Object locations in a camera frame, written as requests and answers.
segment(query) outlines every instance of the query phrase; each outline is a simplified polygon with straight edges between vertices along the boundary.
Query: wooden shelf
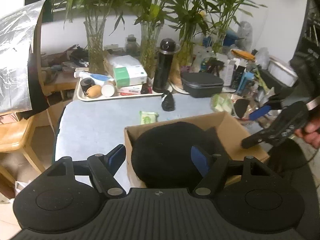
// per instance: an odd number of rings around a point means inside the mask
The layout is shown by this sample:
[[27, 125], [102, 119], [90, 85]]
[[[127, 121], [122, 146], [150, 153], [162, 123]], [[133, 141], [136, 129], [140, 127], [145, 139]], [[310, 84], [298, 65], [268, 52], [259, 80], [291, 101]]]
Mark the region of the wooden shelf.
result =
[[62, 90], [75, 89], [79, 78], [73, 77], [73, 73], [58, 72], [55, 81], [46, 84], [44, 89], [47, 92], [58, 92]]

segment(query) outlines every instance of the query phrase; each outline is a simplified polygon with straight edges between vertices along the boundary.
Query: white bottle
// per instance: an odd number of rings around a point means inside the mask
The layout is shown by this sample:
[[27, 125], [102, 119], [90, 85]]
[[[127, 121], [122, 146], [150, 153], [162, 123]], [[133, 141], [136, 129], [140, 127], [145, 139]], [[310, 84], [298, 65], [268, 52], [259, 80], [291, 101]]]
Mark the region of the white bottle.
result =
[[81, 77], [81, 78], [91, 78], [93, 79], [94, 83], [99, 86], [103, 86], [106, 81], [110, 80], [113, 81], [114, 79], [105, 75], [100, 74], [91, 74], [84, 71], [75, 71], [74, 75], [75, 78]]

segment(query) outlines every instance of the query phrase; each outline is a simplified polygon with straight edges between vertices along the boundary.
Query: silver reflective sheet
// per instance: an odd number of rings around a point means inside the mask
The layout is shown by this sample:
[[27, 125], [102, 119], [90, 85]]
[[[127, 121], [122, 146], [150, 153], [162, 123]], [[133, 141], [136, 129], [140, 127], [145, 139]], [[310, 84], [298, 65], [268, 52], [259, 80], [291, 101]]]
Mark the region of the silver reflective sheet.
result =
[[29, 48], [44, 1], [26, 5], [0, 19], [0, 114], [32, 110]]

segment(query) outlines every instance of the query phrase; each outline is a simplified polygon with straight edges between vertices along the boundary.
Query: jar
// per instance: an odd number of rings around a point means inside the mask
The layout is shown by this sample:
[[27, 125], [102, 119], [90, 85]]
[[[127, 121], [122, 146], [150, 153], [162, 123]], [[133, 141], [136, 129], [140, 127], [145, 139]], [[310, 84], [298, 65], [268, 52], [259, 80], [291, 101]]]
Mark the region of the jar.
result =
[[134, 35], [129, 35], [127, 38], [127, 43], [125, 45], [125, 51], [128, 55], [136, 57], [138, 52], [137, 39]]

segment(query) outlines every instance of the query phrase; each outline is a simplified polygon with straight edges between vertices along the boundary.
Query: human hand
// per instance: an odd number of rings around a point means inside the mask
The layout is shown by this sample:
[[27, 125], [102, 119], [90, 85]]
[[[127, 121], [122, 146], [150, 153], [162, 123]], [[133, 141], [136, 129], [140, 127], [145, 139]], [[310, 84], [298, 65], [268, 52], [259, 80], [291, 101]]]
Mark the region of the human hand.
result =
[[315, 149], [320, 147], [320, 134], [317, 130], [320, 128], [320, 114], [314, 117], [305, 128], [298, 129], [295, 134], [302, 138], [306, 143], [311, 144]]

